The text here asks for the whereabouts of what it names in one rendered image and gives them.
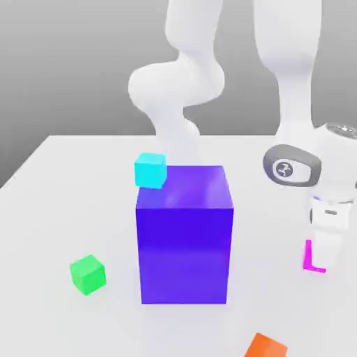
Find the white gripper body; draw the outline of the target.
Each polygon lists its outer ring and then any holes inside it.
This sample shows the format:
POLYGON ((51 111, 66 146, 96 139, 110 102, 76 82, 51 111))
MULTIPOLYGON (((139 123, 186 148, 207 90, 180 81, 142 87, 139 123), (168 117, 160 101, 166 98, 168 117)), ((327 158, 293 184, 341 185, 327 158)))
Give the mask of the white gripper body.
POLYGON ((310 223, 318 229, 348 230, 351 207, 352 201, 332 204, 312 199, 310 201, 310 223))

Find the small magenta cube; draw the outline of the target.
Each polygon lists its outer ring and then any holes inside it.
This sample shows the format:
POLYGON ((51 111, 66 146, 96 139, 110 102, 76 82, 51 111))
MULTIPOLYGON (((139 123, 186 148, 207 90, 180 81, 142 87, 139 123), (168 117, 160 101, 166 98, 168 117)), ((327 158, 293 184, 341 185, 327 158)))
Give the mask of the small magenta cube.
POLYGON ((312 264, 312 241, 306 240, 305 241, 305 255, 303 259, 303 269, 307 271, 312 271, 316 273, 325 273, 325 268, 318 268, 313 266, 312 264))

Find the small orange cube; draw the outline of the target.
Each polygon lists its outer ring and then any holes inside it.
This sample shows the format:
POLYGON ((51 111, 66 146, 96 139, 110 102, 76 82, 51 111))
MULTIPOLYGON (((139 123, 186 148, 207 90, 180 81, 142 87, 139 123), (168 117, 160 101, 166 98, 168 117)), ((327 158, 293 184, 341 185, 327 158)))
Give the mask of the small orange cube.
POLYGON ((256 333, 244 357, 286 357, 288 347, 261 333, 256 333))

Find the small cyan cube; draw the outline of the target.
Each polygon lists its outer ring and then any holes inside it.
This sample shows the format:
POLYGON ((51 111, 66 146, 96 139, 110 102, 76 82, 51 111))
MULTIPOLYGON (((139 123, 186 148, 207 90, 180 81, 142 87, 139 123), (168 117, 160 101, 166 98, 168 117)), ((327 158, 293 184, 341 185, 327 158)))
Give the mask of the small cyan cube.
POLYGON ((140 153, 134 163, 135 185, 161 189, 167 179, 166 156, 160 153, 140 153))

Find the small green cube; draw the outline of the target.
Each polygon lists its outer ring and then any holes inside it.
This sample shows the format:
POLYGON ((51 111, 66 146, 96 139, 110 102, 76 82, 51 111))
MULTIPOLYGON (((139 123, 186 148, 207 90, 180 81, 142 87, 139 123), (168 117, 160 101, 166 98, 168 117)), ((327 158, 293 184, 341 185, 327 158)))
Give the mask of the small green cube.
POLYGON ((85 296, 104 287, 107 282, 104 265, 93 255, 71 263, 70 274, 73 284, 85 296))

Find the large purple box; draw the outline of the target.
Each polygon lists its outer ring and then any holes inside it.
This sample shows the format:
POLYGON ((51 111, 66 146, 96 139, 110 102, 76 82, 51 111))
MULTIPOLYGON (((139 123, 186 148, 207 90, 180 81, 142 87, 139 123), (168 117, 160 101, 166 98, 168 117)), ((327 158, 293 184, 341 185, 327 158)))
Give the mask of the large purple box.
POLYGON ((169 166, 136 203, 143 304, 227 301, 234 205, 224 167, 169 166))

